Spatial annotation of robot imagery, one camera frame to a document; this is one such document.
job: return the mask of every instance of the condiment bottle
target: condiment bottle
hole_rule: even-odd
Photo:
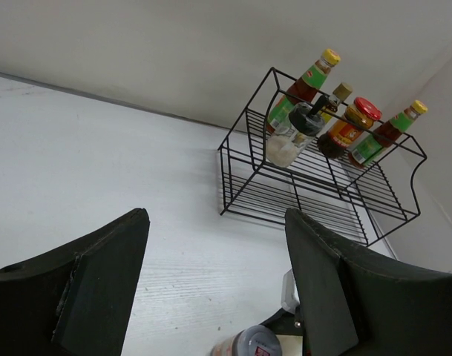
[[[326,104],[326,96],[322,96],[313,107],[299,102],[268,138],[267,159],[278,167],[291,165],[324,127],[324,120],[318,112]]]
[[[333,94],[328,98],[328,105],[324,107],[325,110],[331,111],[332,113],[336,113],[338,111],[338,106],[348,98],[348,96],[353,92],[353,87],[347,83],[341,83],[336,87],[333,91]],[[320,112],[320,115],[323,117],[325,123],[328,123],[333,116],[325,113],[324,111]]]
[[[363,128],[371,128],[375,121],[381,119],[381,111],[365,98],[357,97],[326,133],[318,139],[318,148],[328,158],[339,158],[346,149],[362,134]]]
[[[333,50],[327,49],[321,54],[321,58],[316,61],[304,74],[298,79],[287,93],[295,95],[305,102],[311,102],[321,88],[324,81],[330,74],[331,69],[341,61],[341,57]],[[273,133],[275,129],[285,120],[288,113],[300,100],[291,96],[283,95],[278,104],[270,111],[267,118],[266,129]]]
[[[280,341],[271,330],[262,325],[245,329],[217,344],[211,356],[282,356]]]
[[[409,108],[398,113],[374,130],[373,133],[384,138],[369,135],[352,152],[349,152],[350,162],[358,168],[369,165],[382,151],[391,146],[420,115],[427,111],[428,109],[424,103],[416,100]]]

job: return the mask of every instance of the glass jar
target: glass jar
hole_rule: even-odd
[[[295,105],[268,138],[265,152],[271,163],[282,168],[291,165],[324,127],[321,115],[307,115],[311,108],[305,102]]]
[[[342,116],[342,119],[346,119],[352,124],[337,121],[318,139],[320,152],[328,158],[339,158],[361,136],[363,129],[370,129],[375,121],[381,119],[381,116],[381,111],[371,102],[357,97],[354,99],[354,103],[346,108]]]

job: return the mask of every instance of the spice rack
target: spice rack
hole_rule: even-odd
[[[220,144],[220,214],[229,212],[283,225],[285,210],[298,208],[331,230],[367,246],[416,219],[421,211],[414,177],[427,155],[410,134],[404,133],[365,169],[355,168],[347,152],[340,159],[326,158],[318,150],[316,139],[288,168],[279,168],[266,159],[266,118],[278,98],[290,96],[285,90],[295,80],[270,68]],[[405,180],[405,204],[383,169],[383,162],[395,150],[411,155],[415,163]]]

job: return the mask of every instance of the jar label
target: jar label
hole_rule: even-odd
[[[367,165],[373,161],[382,151],[383,147],[376,141],[373,135],[366,137],[351,153],[356,162]]]
[[[351,145],[359,136],[361,136],[361,133],[362,131],[356,126],[344,121],[338,121],[328,131],[332,140],[342,148],[347,148]]]
[[[301,78],[305,83],[307,83],[310,87],[319,89],[323,85],[324,81],[327,78],[327,74],[325,74],[320,68],[316,65],[312,65],[309,70],[307,70]]]
[[[390,123],[397,130],[405,132],[413,124],[413,120],[405,112],[401,112],[395,115]]]
[[[255,356],[270,356],[270,352],[265,351],[260,346],[255,349]]]
[[[267,122],[273,127],[277,128],[287,117],[290,111],[292,111],[294,105],[287,99],[286,96],[282,96],[282,99],[278,104],[270,111]]]

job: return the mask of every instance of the green bottle label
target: green bottle label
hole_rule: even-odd
[[[316,65],[312,65],[309,70],[301,76],[301,78],[310,87],[319,89],[326,80],[327,74],[323,73],[323,71]],[[277,128],[284,121],[288,113],[292,111],[293,107],[294,105],[287,99],[287,97],[282,96],[282,99],[280,99],[278,104],[270,111],[267,122],[273,128]]]
[[[288,113],[293,110],[294,105],[286,98],[282,96],[282,99],[278,104],[270,111],[267,122],[273,128],[277,128],[286,118]]]
[[[328,77],[327,74],[318,68],[316,65],[312,65],[309,70],[307,70],[301,78],[310,87],[319,89],[323,85],[324,81]]]
[[[372,135],[369,135],[364,141],[356,146],[351,155],[358,163],[367,165],[383,150],[384,148],[379,144],[379,142],[377,142]]]
[[[397,130],[405,132],[413,124],[413,120],[405,112],[401,112],[390,120],[390,124]]]

